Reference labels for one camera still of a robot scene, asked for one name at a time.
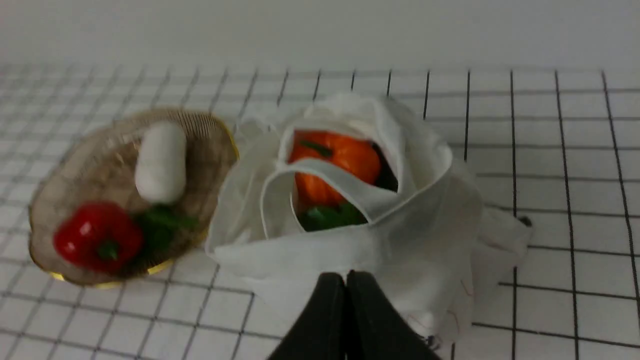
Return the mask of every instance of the white table surface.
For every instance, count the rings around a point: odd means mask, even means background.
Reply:
[[[264,359],[287,326],[201,250],[121,288],[78,288],[32,264],[27,205],[74,141],[134,111],[185,106],[232,124],[247,106],[341,90],[409,105],[487,202],[536,226],[444,359],[638,360],[639,74],[0,65],[0,360]]]

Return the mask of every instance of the white toy vegetable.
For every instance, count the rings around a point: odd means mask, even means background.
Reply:
[[[186,185],[187,138],[173,122],[158,122],[145,133],[136,164],[136,188],[151,202],[171,204]]]

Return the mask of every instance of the woven basket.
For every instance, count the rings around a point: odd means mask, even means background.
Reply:
[[[52,236],[58,226],[90,200],[111,200],[133,213],[150,204],[134,183],[140,140],[149,125],[169,120],[187,137],[187,185],[176,203],[180,213],[197,217],[192,231],[179,232],[169,249],[144,263],[127,266],[121,274],[92,272],[65,261],[54,250]],[[224,123],[209,113],[154,109],[116,122],[74,146],[36,191],[29,208],[31,259],[57,279],[87,286],[112,286],[124,280],[153,274],[204,238],[218,201],[218,191],[237,160],[237,149]]]

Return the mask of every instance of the fabric bag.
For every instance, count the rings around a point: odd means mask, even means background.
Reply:
[[[304,130],[374,141],[397,191],[320,160],[288,164]],[[389,99],[335,95],[286,118],[242,122],[236,138],[241,158],[221,187],[205,249],[285,322],[298,317],[320,273],[353,269],[372,273],[420,335],[455,340],[470,326],[476,294],[489,294],[525,253],[528,228],[484,209],[446,142]],[[297,172],[325,180],[368,223],[305,232],[294,212]]]

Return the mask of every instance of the white wall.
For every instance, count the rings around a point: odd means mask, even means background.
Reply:
[[[637,0],[0,0],[0,61],[640,67]]]

